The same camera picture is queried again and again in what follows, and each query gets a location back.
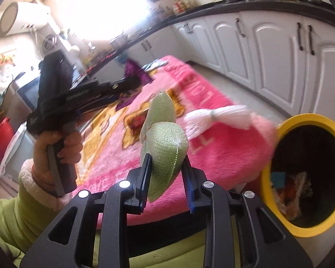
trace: hand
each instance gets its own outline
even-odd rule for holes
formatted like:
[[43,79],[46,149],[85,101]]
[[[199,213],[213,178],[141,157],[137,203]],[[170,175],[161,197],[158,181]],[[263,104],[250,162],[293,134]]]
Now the hand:
[[[54,180],[50,172],[47,158],[47,145],[53,145],[62,138],[62,133],[45,131],[37,139],[33,148],[34,166],[32,177],[36,184],[45,191],[55,191]],[[82,137],[79,132],[73,132],[65,138],[65,147],[57,154],[61,163],[75,164],[81,160]]]

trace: kitchen cabinet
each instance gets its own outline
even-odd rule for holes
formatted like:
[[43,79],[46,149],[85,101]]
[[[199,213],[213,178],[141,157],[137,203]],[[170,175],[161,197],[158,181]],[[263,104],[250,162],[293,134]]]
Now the kitchen cabinet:
[[205,18],[201,17],[190,20],[188,27],[191,29],[190,35],[193,38],[195,49],[198,51],[199,61],[197,63],[224,73],[222,60],[216,45],[213,43]]
[[156,59],[173,55],[184,62],[188,61],[181,43],[170,26],[150,35],[147,39],[144,39],[144,42]]
[[213,43],[220,50],[225,75],[255,90],[249,40],[238,13],[206,17]]
[[300,112],[306,67],[302,17],[242,11],[249,37],[256,91],[291,115]]
[[145,40],[130,47],[126,53],[131,59],[138,62],[140,66],[144,66],[155,60],[154,55],[149,51],[149,47],[145,44]]
[[188,29],[188,22],[176,23],[173,25],[175,34],[178,40],[181,42],[183,49],[185,50],[187,60],[198,62],[201,60],[199,56],[194,38],[190,35],[191,29]]
[[190,60],[220,73],[225,72],[204,17],[177,23],[174,27]]
[[303,19],[308,54],[302,113],[318,113],[335,121],[335,27]]
[[97,79],[99,83],[111,81],[115,82],[124,78],[125,67],[116,60],[108,62],[102,67],[93,78]]

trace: finger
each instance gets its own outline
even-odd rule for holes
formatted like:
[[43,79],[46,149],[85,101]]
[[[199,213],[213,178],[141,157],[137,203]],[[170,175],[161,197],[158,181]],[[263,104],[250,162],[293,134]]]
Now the finger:
[[82,142],[82,136],[78,131],[75,131],[65,138],[65,146],[73,146]]
[[57,157],[58,158],[70,158],[70,157],[73,157],[79,154],[79,152],[81,152],[82,149],[83,149],[82,143],[79,143],[73,146],[66,146],[60,152],[58,152]]
[[61,163],[65,163],[65,164],[76,164],[78,163],[79,161],[81,160],[81,155],[80,154],[76,154],[75,156],[73,157],[70,157],[70,158],[63,158],[61,160]]
[[53,145],[62,138],[62,134],[57,131],[44,131],[38,137],[35,146],[36,148],[46,151],[47,145]]

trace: wall decoration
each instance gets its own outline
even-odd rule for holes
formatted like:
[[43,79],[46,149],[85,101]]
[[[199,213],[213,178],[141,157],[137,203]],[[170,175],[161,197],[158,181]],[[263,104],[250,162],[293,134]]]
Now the wall decoration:
[[0,65],[4,63],[9,63],[12,66],[16,66],[15,60],[16,60],[16,49],[0,54]]

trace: cabinet handle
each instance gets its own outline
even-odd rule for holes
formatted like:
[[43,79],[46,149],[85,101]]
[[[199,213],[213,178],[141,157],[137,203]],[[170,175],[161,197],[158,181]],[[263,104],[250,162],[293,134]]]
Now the cabinet handle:
[[239,19],[238,19],[238,18],[236,18],[236,28],[237,28],[238,34],[239,34],[240,36],[242,36],[242,37],[246,37],[246,35],[243,34],[242,31],[241,31],[241,28],[240,28],[240,26],[239,26]]
[[301,23],[300,22],[298,22],[297,23],[297,37],[298,37],[298,44],[299,44],[299,49],[301,50],[301,51],[303,51],[304,50],[304,47],[302,46],[302,37],[300,36],[300,29],[301,29]]
[[149,46],[149,49],[151,49],[151,44],[150,44],[149,40],[146,40],[145,43]]
[[184,25],[184,29],[185,29],[185,31],[187,30],[187,34],[193,34],[194,32],[190,29],[190,27],[189,27],[189,25],[188,25],[188,23],[186,23],[185,25]]
[[144,44],[144,42],[142,42],[142,43],[141,43],[141,46],[143,46],[143,48],[144,48],[145,52],[147,52],[147,48],[145,47],[145,44]]
[[312,32],[313,32],[313,26],[308,25],[309,29],[309,46],[310,46],[310,54],[315,55],[315,51],[313,50],[313,37],[312,37]]

